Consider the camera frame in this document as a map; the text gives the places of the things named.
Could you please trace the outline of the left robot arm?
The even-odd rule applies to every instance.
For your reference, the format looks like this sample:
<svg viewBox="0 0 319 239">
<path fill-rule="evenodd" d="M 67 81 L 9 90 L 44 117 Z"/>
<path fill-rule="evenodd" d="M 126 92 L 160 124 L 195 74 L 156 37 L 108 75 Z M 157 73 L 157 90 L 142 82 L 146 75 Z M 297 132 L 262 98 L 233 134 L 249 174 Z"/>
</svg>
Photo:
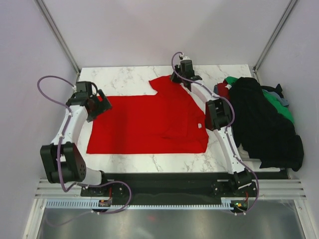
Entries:
<svg viewBox="0 0 319 239">
<path fill-rule="evenodd" d="M 111 109 L 109 100 L 96 84 L 79 81 L 73 85 L 72 96 L 61 106 L 65 107 L 65 116 L 55 138 L 40 149 L 40 156 L 47 180 L 51 184 L 85 185 L 99 196 L 109 192 L 109 183 L 103 180 L 103 172 L 93 170 L 86 163 L 77 147 L 81 129 L 85 122 L 94 121 L 99 115 Z"/>
</svg>

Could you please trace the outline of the bright red t shirt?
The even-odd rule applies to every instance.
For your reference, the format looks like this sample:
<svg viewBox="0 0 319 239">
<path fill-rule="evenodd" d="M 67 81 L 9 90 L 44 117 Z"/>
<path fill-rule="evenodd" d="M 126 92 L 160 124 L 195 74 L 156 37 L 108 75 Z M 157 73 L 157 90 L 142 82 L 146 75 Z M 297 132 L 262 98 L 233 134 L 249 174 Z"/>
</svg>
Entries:
<svg viewBox="0 0 319 239">
<path fill-rule="evenodd" d="M 109 96 L 93 121 L 88 154 L 205 153 L 205 114 L 169 76 L 149 81 L 155 95 Z"/>
</svg>

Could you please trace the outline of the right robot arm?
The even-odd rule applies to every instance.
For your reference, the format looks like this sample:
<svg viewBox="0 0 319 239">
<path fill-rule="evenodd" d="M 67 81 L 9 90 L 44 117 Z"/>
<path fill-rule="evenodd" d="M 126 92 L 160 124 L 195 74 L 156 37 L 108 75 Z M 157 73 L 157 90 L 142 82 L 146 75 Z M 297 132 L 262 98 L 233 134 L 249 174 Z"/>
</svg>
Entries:
<svg viewBox="0 0 319 239">
<path fill-rule="evenodd" d="M 222 148 L 230 175 L 228 190 L 232 195 L 240 196 L 246 191 L 246 186 L 252 183 L 252 177 L 239 155 L 232 134 L 234 109 L 225 97 L 211 91 L 203 79 L 195 74 L 189 57 L 180 53 L 179 59 L 178 65 L 172 64 L 170 79 L 174 83 L 183 84 L 205 103 L 205 127 L 214 132 Z"/>
</svg>

